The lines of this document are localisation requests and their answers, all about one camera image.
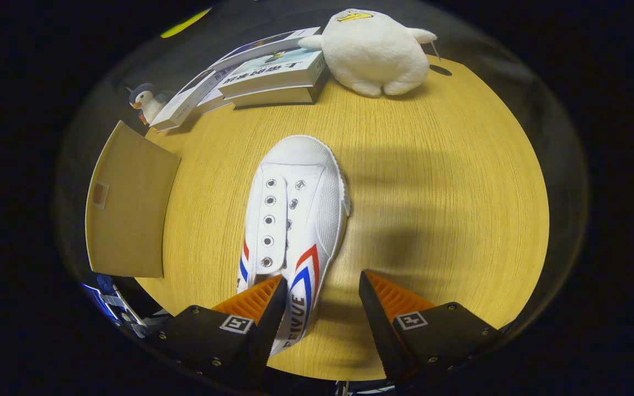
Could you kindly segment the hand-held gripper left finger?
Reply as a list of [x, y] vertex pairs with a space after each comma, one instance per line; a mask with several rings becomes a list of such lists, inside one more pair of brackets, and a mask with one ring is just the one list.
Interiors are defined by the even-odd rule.
[[217, 386], [258, 386], [285, 311], [278, 275], [213, 308], [190, 305], [155, 333], [155, 349]]

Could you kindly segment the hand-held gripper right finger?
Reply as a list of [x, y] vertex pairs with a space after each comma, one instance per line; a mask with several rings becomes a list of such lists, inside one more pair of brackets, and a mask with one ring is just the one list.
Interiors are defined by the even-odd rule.
[[455, 301], [434, 304], [370, 270], [359, 296], [387, 380], [433, 382], [496, 344], [501, 332]]

